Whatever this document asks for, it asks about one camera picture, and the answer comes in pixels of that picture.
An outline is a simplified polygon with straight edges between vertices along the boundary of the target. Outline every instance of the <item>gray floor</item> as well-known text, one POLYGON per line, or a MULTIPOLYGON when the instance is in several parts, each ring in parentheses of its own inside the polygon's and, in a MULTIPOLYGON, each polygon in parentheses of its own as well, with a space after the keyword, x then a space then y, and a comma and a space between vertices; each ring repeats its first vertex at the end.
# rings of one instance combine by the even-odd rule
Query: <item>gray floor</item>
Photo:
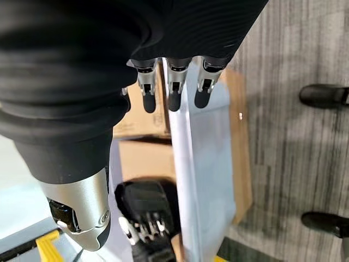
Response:
POLYGON ((349 85, 349 0, 270 0, 230 66, 247 79, 254 205, 227 236, 280 260, 339 261, 340 241, 299 218, 349 217, 349 109, 307 108, 298 92, 349 85))

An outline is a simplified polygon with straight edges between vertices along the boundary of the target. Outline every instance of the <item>brown cardboard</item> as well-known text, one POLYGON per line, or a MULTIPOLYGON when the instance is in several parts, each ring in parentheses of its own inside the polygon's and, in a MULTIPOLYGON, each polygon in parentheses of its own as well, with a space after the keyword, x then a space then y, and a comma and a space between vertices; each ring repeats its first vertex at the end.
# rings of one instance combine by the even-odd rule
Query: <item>brown cardboard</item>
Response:
POLYGON ((121 140, 119 150, 124 181, 147 176, 176 180, 171 145, 121 140))
MULTIPOLYGON (((238 224, 252 205, 248 120, 244 76, 226 69, 220 81, 227 83, 230 92, 231 148, 234 173, 234 198, 238 224)), ((167 177, 176 180, 171 145, 139 141, 120 141, 123 179, 139 177, 167 177)))
POLYGON ((234 171, 234 196, 236 214, 233 224, 238 224, 251 207, 252 185, 249 154, 248 112, 245 77, 226 69, 220 77, 230 94, 230 130, 234 171))
POLYGON ((170 136, 170 125, 166 108, 166 93, 163 78, 161 77, 161 66, 157 67, 157 81, 155 88, 155 102, 157 104, 152 114, 145 112, 143 97, 138 83, 128 87, 131 101, 131 110, 114 127, 115 138, 127 138, 137 136, 157 136, 168 138, 170 136))

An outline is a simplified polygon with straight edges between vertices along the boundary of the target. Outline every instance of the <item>yellow stripe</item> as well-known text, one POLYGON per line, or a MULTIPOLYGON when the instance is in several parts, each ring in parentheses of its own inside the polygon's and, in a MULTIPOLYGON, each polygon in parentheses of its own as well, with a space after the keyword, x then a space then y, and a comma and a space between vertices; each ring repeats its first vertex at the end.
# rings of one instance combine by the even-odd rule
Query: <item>yellow stripe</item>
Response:
POLYGON ((59 239, 58 230, 52 231, 45 236, 36 239, 42 262, 63 262, 63 258, 52 241, 59 239))
POLYGON ((226 260, 224 260, 223 258, 220 258, 220 257, 216 256, 216 257, 214 258, 214 262, 226 262, 226 260))

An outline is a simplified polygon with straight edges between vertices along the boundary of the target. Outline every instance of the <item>black rubber sleeve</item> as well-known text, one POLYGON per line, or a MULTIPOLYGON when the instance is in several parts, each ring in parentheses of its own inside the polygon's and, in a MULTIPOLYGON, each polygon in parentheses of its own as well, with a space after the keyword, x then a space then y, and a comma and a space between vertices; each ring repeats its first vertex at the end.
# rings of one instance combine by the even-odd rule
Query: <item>black rubber sleeve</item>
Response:
POLYGON ((0 17, 0 134, 43 182, 94 175, 137 79, 126 62, 161 38, 161 16, 143 1, 2 0, 0 17))

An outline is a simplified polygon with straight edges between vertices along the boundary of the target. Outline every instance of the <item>robotic arm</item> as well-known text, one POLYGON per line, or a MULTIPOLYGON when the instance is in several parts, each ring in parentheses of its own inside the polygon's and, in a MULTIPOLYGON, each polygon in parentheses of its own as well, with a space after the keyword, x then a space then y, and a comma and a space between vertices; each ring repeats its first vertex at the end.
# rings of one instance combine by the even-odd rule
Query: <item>robotic arm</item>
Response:
POLYGON ((110 230, 112 128, 138 75, 153 112, 155 59, 169 62, 170 110, 191 58, 204 57, 195 104, 203 108, 267 0, 3 0, 0 134, 14 140, 54 220, 89 251, 110 230), (126 66, 132 59, 135 68, 126 66))

